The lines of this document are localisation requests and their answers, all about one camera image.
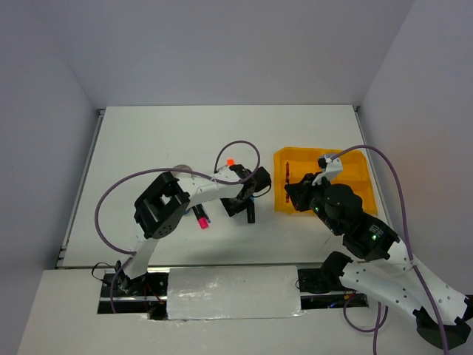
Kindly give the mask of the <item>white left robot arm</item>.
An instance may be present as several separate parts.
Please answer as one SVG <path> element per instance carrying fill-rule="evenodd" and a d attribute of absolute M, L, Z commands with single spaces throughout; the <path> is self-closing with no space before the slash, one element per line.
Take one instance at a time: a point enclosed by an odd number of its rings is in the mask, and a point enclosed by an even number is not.
<path fill-rule="evenodd" d="M 186 211 L 218 200 L 229 217 L 246 211 L 248 222 L 254 223 L 253 195 L 270 186 L 270 174 L 262 166 L 254 174 L 241 164 L 224 166 L 209 179 L 195 172 L 190 177 L 175 177 L 170 172 L 158 175 L 135 201 L 134 219 L 140 232 L 131 260 L 124 266 L 116 263 L 118 288 L 128 295 L 143 290 L 158 241 L 177 229 Z"/>

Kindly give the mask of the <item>red pen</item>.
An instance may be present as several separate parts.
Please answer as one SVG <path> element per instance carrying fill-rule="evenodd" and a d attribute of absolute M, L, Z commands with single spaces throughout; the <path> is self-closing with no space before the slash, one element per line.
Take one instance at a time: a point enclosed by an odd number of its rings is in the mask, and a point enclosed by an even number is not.
<path fill-rule="evenodd" d="M 287 193 L 287 189 L 286 189 L 286 186 L 290 184 L 290 162 L 288 160 L 286 160 L 285 162 L 285 202 L 286 203 L 289 203 L 290 202 L 290 196 L 289 194 Z"/>

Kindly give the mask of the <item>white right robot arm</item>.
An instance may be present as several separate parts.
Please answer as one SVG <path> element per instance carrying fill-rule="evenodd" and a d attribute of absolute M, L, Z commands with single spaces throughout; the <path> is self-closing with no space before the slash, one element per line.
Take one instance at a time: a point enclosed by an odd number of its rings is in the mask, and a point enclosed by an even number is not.
<path fill-rule="evenodd" d="M 351 288 L 398 310 L 436 348 L 464 344 L 472 329 L 472 299 L 447 285 L 418 259 L 385 222 L 364 212 L 362 199 L 344 184 L 307 174 L 285 186 L 298 212 L 313 212 L 342 238 L 349 255 L 332 252 L 322 263 L 326 289 Z"/>

